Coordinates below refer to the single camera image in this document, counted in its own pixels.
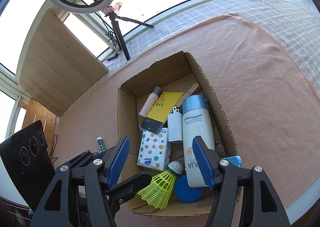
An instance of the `white power adapter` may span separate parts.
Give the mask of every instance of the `white power adapter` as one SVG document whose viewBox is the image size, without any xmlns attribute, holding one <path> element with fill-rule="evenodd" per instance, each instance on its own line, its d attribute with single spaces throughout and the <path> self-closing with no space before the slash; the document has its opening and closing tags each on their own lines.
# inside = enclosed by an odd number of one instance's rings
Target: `white power adapter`
<svg viewBox="0 0 320 227">
<path fill-rule="evenodd" d="M 182 114 L 177 107 L 173 108 L 173 114 L 168 114 L 168 137 L 169 142 L 182 142 Z"/>
</svg>

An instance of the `silver screw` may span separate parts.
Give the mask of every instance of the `silver screw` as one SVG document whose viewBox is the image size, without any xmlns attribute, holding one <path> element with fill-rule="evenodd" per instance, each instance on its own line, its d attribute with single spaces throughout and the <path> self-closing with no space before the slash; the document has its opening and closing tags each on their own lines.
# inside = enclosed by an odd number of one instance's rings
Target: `silver screw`
<svg viewBox="0 0 320 227">
<path fill-rule="evenodd" d="M 93 163 L 98 166 L 98 165 L 101 165 L 102 164 L 102 159 L 96 159 L 93 161 Z"/>
<path fill-rule="evenodd" d="M 262 167 L 260 167 L 260 166 L 255 166 L 254 169 L 257 172 L 261 172 L 262 171 Z"/>
<path fill-rule="evenodd" d="M 227 160 L 220 160 L 220 164 L 221 164 L 222 166 L 227 166 L 227 165 L 229 165 L 229 161 L 227 161 Z"/>
<path fill-rule="evenodd" d="M 67 171 L 68 170 L 68 166 L 67 165 L 63 165 L 60 167 L 60 171 Z"/>
</svg>

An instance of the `small pink bottle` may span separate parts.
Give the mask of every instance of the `small pink bottle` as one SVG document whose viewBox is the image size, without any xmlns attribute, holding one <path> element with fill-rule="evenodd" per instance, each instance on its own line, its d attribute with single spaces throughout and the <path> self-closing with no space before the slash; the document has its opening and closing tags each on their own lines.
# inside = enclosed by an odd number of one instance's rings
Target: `small pink bottle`
<svg viewBox="0 0 320 227">
<path fill-rule="evenodd" d="M 141 115 L 144 118 L 147 117 L 147 114 L 150 112 L 151 108 L 153 107 L 153 105 L 158 100 L 160 91 L 161 91 L 160 87 L 156 86 L 155 89 L 153 90 L 153 92 L 148 96 L 148 98 L 147 98 L 146 102 L 144 103 L 141 111 L 139 112 L 139 115 Z"/>
</svg>

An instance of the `blue round lid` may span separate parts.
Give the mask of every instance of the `blue round lid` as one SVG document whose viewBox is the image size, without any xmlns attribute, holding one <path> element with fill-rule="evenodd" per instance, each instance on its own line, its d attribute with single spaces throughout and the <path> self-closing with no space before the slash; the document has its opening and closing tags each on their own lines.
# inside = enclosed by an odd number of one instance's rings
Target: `blue round lid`
<svg viewBox="0 0 320 227">
<path fill-rule="evenodd" d="M 182 202 L 191 203 L 201 198 L 204 187 L 190 187 L 184 174 L 176 180 L 173 191 Z"/>
<path fill-rule="evenodd" d="M 195 109 L 207 109 L 207 103 L 205 101 L 204 95 L 190 95 L 185 100 L 183 100 L 183 114 Z"/>
</svg>

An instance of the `blue disc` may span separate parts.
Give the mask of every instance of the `blue disc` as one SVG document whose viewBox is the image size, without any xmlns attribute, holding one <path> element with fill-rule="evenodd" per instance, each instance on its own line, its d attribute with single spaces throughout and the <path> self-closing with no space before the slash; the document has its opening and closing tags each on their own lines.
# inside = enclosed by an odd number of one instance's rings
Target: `blue disc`
<svg viewBox="0 0 320 227">
<path fill-rule="evenodd" d="M 190 187 L 187 175 L 182 175 L 176 180 L 173 191 L 182 202 L 191 203 L 201 198 L 204 187 Z"/>
</svg>

